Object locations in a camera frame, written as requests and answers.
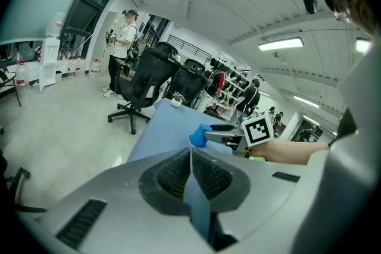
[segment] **floor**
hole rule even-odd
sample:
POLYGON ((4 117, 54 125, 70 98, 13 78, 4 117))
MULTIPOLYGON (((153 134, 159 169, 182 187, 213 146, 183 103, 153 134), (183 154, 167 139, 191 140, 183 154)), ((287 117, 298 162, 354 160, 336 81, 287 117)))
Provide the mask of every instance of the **floor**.
MULTIPOLYGON (((40 93, 32 87, 21 97, 0 99, 0 148, 8 160, 5 176, 19 167, 32 176, 22 185, 21 203, 49 208, 80 185, 120 161, 125 162, 144 131, 146 121, 135 118, 130 134, 128 117, 108 123, 117 112, 116 97, 104 98, 108 77, 64 78, 40 93)), ((142 109, 151 117, 154 107, 142 109)))

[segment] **white ceiling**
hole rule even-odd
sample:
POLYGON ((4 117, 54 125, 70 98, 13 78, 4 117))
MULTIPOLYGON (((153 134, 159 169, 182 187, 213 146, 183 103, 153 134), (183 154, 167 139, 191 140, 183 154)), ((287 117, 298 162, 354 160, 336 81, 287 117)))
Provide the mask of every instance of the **white ceiling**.
POLYGON ((323 0, 307 14, 302 0, 133 0, 142 11, 174 20, 240 58, 272 87, 274 95, 303 107, 302 112, 334 130, 345 109, 337 89, 362 55, 356 37, 367 37, 336 21, 323 0), (304 47, 261 52, 258 44, 301 37, 304 47), (299 104, 298 95, 320 104, 299 104))

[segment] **white shirt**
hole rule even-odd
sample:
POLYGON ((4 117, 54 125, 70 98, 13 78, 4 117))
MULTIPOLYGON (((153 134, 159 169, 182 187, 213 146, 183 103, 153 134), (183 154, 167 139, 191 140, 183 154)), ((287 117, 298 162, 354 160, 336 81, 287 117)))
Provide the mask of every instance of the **white shirt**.
MULTIPOLYGON (((117 38, 126 39, 129 42, 133 43, 133 40, 135 39, 136 35, 136 25, 135 24, 129 24, 127 27, 125 27, 121 34, 117 35, 117 38)), ((122 45, 121 43, 115 42, 115 44, 111 44, 111 47, 113 48, 111 51, 111 55, 119 58, 126 58, 127 57, 127 50, 130 48, 126 45, 122 45)))

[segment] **ceiling light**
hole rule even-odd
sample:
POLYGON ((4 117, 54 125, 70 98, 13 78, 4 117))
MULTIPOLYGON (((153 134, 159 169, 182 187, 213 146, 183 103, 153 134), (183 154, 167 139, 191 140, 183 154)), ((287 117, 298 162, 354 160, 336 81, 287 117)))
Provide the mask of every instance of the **ceiling light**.
POLYGON ((262 95, 271 96, 271 95, 269 95, 268 93, 264 93, 264 92, 262 92, 262 91, 259 91, 259 93, 262 94, 262 95))
POLYGON ((311 105, 311 106, 313 106, 313 107, 320 108, 319 105, 317 105, 317 104, 315 104, 315 103, 312 103, 312 102, 310 102, 310 101, 308 101, 308 100, 306 100, 306 99, 301 99, 301 98, 299 98, 299 97, 297 97, 297 96, 294 96, 293 98, 294 98, 294 99, 297 99, 298 101, 301 101, 301 102, 303 102, 303 103, 309 104, 309 105, 311 105))
POLYGON ((303 117, 304 117, 306 120, 310 121, 311 123, 314 123, 314 124, 317 125, 317 126, 320 125, 317 121, 314 121, 313 119, 311 119, 311 118, 309 118, 309 117, 306 117, 305 115, 303 115, 303 117))
POLYGON ((303 40, 300 37, 277 40, 276 42, 267 42, 258 45, 262 51, 285 49, 285 48, 300 48, 303 47, 303 40))
POLYGON ((371 47, 371 42, 368 39, 357 38, 356 39, 356 50, 361 53, 366 53, 371 47))

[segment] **desk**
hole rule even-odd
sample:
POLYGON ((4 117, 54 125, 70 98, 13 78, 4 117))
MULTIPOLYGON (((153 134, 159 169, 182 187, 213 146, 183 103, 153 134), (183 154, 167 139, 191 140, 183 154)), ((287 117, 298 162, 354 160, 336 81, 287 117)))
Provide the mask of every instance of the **desk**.
MULTIPOLYGON (((224 121, 183 105, 176 108, 171 105, 169 99, 162 99, 154 103, 154 107, 156 112, 136 142, 127 162, 173 149, 181 150, 189 147, 188 137, 195 132, 201 123, 226 124, 224 121)), ((207 142, 206 148, 222 153, 232 153, 231 148, 210 141, 207 142)))

